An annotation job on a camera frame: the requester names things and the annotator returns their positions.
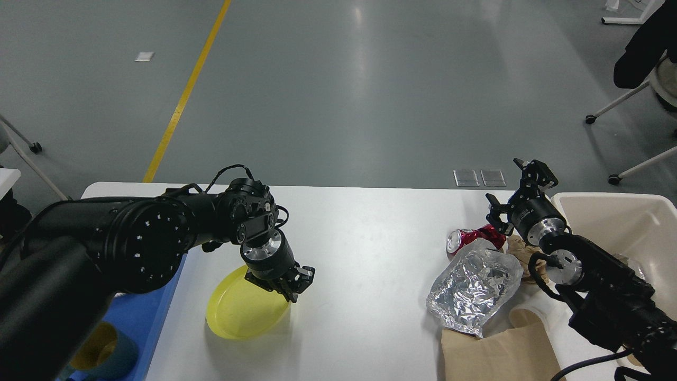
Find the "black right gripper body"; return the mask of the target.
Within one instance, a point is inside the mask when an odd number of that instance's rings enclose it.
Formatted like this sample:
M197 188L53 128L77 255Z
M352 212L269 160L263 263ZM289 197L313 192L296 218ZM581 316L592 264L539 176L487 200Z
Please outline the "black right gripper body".
M508 200L507 236L518 235L530 246L543 246L545 239L569 233L565 217L548 197L513 195Z

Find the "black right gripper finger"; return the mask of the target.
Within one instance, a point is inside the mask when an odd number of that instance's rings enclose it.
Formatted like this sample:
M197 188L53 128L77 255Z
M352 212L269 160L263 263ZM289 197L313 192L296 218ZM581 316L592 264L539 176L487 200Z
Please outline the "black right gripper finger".
M544 162L536 159L527 162L518 158L513 159L513 162L522 172L513 202L544 197L548 189L559 185L559 179Z
M514 232L514 224L509 220L503 221L501 216L506 215L507 217L510 217L514 206L510 204L501 204L498 198L493 194L486 193L485 196L489 202L489 213L486 215L487 221L498 233L507 237L511 236Z

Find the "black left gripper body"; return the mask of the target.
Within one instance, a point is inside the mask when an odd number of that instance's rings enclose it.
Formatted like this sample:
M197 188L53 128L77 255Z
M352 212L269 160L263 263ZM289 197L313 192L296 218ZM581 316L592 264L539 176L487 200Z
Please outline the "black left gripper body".
M298 265L285 234L279 230L273 231L268 241L258 248L243 244L240 256L247 270L252 270L259 279L283 279L286 271Z

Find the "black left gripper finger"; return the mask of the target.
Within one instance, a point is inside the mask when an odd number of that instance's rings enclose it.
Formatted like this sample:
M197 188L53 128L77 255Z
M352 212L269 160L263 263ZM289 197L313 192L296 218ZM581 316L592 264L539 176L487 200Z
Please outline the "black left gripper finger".
M283 296L286 302L291 302L291 289L285 279L259 279L254 275L252 270L246 271L244 279L267 292L276 292Z
M283 294L288 302L298 301L298 295L302 294L312 282L314 282L315 268L312 266L294 265L283 275Z

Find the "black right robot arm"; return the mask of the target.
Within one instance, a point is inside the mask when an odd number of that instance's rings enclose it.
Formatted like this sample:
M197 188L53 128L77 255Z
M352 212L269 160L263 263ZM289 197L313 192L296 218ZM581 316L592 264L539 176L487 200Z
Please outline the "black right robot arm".
M641 372L618 366L614 379L675 380L675 321L657 307L653 286L597 244L571 232L565 217L546 198L558 180L542 161L514 163L522 172L518 189L506 204L486 194L486 219L507 236L517 232L539 252L528 261L529 274L548 297L572 312L568 325L609 354L576 362L554 374L634 356Z

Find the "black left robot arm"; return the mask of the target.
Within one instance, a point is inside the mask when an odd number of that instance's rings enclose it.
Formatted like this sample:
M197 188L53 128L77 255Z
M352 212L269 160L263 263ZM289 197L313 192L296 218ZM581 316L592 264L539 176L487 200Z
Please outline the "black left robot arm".
M282 210L250 171L221 193L186 184L44 208L5 249L20 259L2 275L2 380L56 379L115 294L164 287L196 246L239 246L248 282L296 302L315 269L295 260Z

